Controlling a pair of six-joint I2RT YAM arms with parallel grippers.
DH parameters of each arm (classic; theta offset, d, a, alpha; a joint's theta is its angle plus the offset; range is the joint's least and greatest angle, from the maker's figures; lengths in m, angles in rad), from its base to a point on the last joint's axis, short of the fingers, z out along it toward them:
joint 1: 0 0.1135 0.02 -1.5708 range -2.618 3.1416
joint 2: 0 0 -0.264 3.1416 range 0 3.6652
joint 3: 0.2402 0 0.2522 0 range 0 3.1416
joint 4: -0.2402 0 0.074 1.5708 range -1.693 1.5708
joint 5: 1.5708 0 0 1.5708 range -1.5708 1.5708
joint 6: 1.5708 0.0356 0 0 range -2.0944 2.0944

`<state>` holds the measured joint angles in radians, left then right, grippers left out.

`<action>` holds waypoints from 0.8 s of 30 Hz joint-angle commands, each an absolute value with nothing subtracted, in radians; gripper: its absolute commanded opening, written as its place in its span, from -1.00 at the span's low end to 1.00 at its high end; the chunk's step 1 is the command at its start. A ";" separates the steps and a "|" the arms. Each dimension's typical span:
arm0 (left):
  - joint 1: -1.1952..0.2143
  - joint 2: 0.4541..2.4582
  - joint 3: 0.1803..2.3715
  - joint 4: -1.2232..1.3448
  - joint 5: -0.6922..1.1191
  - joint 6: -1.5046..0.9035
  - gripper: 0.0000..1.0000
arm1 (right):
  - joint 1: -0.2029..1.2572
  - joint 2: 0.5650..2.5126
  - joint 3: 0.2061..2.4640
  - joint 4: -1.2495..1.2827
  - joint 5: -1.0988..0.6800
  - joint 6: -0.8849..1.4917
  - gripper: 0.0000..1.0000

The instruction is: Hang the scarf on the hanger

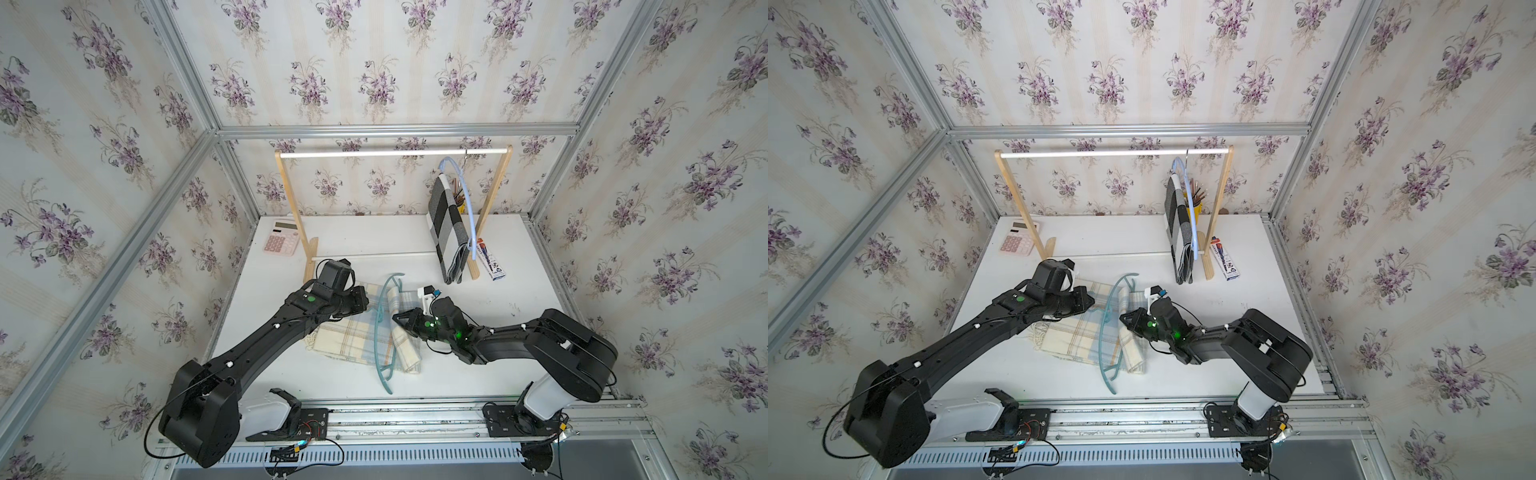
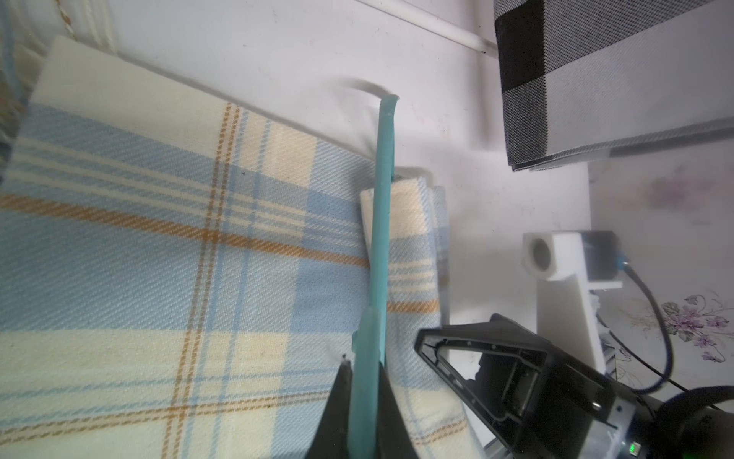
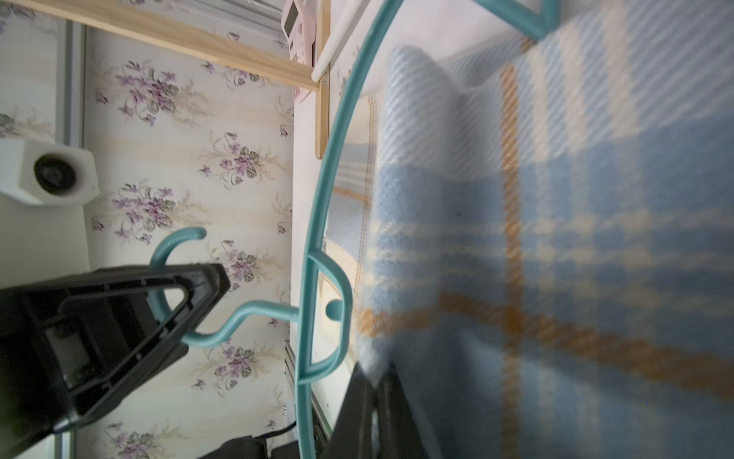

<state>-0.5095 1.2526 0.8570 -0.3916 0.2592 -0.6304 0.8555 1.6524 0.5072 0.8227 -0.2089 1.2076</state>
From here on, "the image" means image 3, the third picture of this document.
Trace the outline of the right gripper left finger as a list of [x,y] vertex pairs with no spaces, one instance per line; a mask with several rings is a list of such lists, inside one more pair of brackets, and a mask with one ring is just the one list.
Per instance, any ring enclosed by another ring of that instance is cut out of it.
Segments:
[[375,458],[373,414],[376,390],[356,365],[333,434],[320,455],[323,459]]

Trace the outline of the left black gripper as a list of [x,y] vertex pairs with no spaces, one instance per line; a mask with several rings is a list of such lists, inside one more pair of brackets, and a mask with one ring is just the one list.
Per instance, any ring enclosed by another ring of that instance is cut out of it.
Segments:
[[187,353],[221,264],[127,266],[1,291],[1,456],[88,426]]

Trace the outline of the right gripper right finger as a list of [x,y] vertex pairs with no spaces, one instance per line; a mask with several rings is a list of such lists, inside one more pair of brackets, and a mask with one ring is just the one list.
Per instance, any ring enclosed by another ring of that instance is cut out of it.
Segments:
[[375,457],[428,459],[399,374],[391,366],[375,391]]

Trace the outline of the teal clothes hanger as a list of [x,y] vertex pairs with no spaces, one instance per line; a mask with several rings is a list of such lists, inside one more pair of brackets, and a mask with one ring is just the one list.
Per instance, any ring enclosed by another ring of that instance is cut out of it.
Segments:
[[299,309],[251,301],[210,347],[251,315],[299,322],[296,455],[312,456],[311,386],[344,361],[350,339],[375,389],[397,369],[429,458],[567,458],[553,377],[542,350],[555,332],[531,285],[550,244],[537,233],[545,177],[521,162],[548,145],[547,66],[560,5],[532,11],[514,1],[486,8],[525,34],[442,69],[397,51],[387,87],[382,144],[368,158],[359,269],[349,278],[328,248],[346,237],[336,176],[359,92],[396,16],[383,4],[357,56],[321,168]]

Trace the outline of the cream blue plaid scarf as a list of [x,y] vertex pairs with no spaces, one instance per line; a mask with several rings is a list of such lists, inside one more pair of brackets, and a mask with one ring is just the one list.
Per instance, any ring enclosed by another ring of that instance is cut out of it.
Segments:
[[733,454],[733,5],[390,55],[355,352],[430,458]]

